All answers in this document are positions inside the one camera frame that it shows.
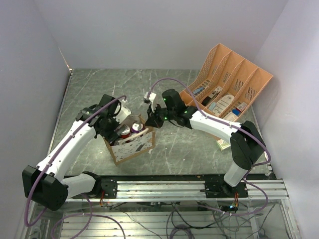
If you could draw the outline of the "purple fanta can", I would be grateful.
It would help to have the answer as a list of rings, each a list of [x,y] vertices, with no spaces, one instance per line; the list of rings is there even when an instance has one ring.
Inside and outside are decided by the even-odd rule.
[[[135,133],[135,132],[132,133],[132,134],[128,137],[129,142],[134,141],[137,137],[139,137],[138,133]]]
[[[131,124],[131,132],[132,133],[140,133],[145,129],[144,124],[141,121],[134,121]]]

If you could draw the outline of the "red cola can back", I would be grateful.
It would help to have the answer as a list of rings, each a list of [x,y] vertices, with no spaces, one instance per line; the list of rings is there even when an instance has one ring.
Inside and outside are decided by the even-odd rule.
[[[130,135],[131,135],[130,132],[122,132],[122,133],[120,134],[120,138],[125,139],[125,138],[128,138]]]

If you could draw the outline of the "red cola can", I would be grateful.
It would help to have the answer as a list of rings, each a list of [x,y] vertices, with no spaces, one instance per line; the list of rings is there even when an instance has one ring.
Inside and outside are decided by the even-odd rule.
[[[125,144],[125,143],[126,143],[125,139],[123,139],[123,138],[118,138],[118,139],[116,139],[116,140],[114,141],[114,146],[123,145],[123,144]]]
[[[128,138],[130,135],[131,135],[130,132],[122,132],[122,133],[120,134],[120,138],[125,139],[125,138]]]

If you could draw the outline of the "purple Fanta can front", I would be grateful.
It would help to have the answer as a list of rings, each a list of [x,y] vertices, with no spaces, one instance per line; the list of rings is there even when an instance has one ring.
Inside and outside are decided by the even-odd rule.
[[[135,133],[135,132],[132,133],[132,134],[128,137],[129,142],[134,141],[137,137],[139,137],[138,133]]]

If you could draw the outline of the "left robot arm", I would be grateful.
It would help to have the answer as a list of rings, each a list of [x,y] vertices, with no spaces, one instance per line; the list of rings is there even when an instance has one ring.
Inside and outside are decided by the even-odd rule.
[[[104,94],[98,104],[82,109],[50,154],[35,167],[27,166],[23,170],[27,200],[56,211],[67,199],[82,193],[98,197],[102,192],[100,176],[88,171],[69,178],[65,178],[65,174],[92,139],[99,135],[110,141],[116,139],[115,130],[131,114],[125,107],[126,102],[126,96],[114,98]]]

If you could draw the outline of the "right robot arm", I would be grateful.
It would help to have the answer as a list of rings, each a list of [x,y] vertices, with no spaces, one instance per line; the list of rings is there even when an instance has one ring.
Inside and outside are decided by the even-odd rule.
[[[169,89],[162,94],[165,107],[157,103],[157,95],[148,92],[144,102],[149,105],[146,126],[161,128],[168,121],[178,127],[200,130],[227,142],[231,147],[231,166],[217,190],[225,197],[237,192],[237,185],[247,176],[260,156],[266,151],[256,126],[251,121],[231,122],[214,117],[195,106],[187,106],[180,94]]]

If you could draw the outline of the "blue toy car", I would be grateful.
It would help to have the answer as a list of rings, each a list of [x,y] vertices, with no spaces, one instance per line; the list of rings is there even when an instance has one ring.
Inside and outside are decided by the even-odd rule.
[[[202,91],[203,91],[203,88],[197,88],[196,90],[193,91],[193,94],[197,95],[197,94],[199,94]]]

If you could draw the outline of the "green white small box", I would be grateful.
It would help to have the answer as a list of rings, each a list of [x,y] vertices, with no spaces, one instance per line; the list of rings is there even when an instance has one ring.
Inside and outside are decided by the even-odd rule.
[[[230,147],[230,144],[222,139],[217,140],[216,143],[221,150],[225,150]]]

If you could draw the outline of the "orange plastic desk organizer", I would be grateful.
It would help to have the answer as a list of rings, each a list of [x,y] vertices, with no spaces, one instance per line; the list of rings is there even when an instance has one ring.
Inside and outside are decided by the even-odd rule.
[[[272,74],[219,43],[208,53],[195,81],[180,92],[188,106],[200,108],[215,117],[238,121],[272,79]],[[203,88],[197,95],[193,91]],[[207,97],[213,100],[203,106]]]

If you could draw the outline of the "aluminium mounting rail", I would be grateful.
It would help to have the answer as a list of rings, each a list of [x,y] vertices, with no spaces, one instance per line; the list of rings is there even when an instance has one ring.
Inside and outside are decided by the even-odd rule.
[[[102,189],[108,202],[155,201],[232,201],[239,196],[244,200],[281,200],[289,194],[282,179],[274,173],[250,174],[247,182],[231,188],[223,182],[222,174],[106,176]]]

